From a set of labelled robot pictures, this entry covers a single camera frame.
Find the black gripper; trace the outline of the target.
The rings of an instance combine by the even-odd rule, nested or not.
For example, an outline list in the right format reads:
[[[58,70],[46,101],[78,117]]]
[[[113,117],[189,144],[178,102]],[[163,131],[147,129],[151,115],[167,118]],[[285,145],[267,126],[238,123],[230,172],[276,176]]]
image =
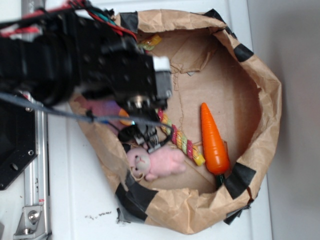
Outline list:
[[[167,109],[173,95],[167,56],[153,56],[131,37],[102,40],[83,54],[82,95],[114,100],[130,114]]]

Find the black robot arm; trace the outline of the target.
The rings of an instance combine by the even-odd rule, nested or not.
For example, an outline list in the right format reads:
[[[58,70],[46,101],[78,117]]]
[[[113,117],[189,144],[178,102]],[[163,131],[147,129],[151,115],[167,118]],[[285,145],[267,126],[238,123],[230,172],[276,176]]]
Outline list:
[[[148,54],[134,31],[87,0],[39,8],[0,25],[0,89],[27,91],[46,106],[80,93],[111,99],[130,113],[167,108],[172,96],[167,57]]]

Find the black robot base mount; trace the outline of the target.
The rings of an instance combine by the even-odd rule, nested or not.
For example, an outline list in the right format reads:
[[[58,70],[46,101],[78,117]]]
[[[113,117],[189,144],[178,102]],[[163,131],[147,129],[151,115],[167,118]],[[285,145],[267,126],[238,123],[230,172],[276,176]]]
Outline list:
[[[0,189],[6,190],[37,156],[36,116],[0,101]]]

